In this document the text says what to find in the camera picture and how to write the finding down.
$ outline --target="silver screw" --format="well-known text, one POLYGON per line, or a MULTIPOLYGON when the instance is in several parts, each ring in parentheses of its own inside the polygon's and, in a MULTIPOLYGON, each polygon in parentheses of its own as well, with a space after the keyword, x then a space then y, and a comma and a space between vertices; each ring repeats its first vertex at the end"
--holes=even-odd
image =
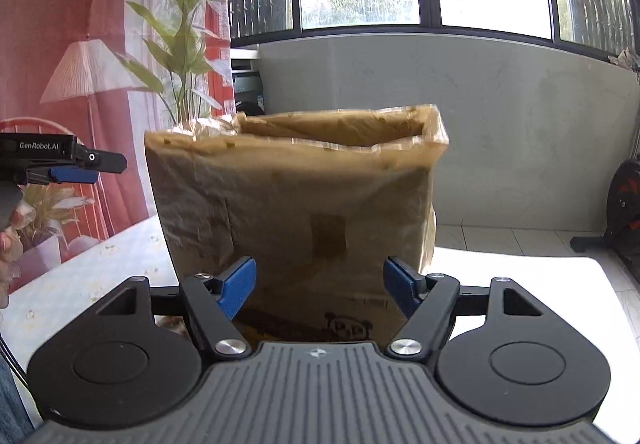
POLYGON ((391 351, 401 356, 414 356, 422 350, 422 345, 415 339, 396 339, 391 343, 391 351))
POLYGON ((238 356, 246 350, 246 343, 238 339, 223 339, 216 343, 216 352, 225 356, 238 356))

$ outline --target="tile floor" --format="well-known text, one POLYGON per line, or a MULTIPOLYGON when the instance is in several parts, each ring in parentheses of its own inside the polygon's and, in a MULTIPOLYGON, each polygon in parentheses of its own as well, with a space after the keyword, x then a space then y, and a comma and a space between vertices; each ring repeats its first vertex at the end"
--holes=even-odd
MULTIPOLYGON (((436 246, 449 249, 522 254, 524 256, 578 256, 570 241, 574 236, 597 236, 601 233, 574 231, 511 230, 438 226, 436 246)), ((604 270, 626 313, 626 318, 640 348, 640 285, 626 270, 620 259, 609 250, 589 250, 580 256, 596 260, 604 270)))

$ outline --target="patterned tablecloth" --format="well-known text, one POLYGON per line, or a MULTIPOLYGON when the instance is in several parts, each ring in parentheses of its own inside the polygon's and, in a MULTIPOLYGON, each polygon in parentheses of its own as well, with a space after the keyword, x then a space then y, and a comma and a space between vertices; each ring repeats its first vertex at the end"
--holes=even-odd
MULTIPOLYGON (((611 367, 611 385, 596 424, 617 442, 640 439, 640 352, 625 314, 596 261, 588 258, 529 258, 436 248, 433 272, 466 285, 487 286, 509 276, 593 342, 611 367)), ((149 218, 18 289, 2 311, 0 329, 23 367, 47 338, 132 275, 152 286, 177 279, 157 217, 149 218)), ((480 326, 482 316, 459 318, 454 336, 480 326)), ((39 417, 20 389, 32 419, 39 417)))

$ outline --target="denim fabric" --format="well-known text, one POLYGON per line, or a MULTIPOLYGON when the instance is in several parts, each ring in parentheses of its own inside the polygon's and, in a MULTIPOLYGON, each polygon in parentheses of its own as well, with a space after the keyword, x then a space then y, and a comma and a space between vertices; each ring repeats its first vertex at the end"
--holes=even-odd
POLYGON ((9 365, 0 357, 0 444, 19 444, 33 431, 9 365))

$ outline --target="panda logo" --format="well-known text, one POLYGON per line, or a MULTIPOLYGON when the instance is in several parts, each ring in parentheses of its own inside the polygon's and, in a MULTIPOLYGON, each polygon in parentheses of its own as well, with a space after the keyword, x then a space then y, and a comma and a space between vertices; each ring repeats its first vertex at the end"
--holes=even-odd
POLYGON ((370 339, 369 331, 373 324, 367 320, 359 320, 351 316, 338 316, 333 312, 324 314, 327 328, 338 341, 366 341, 370 339))

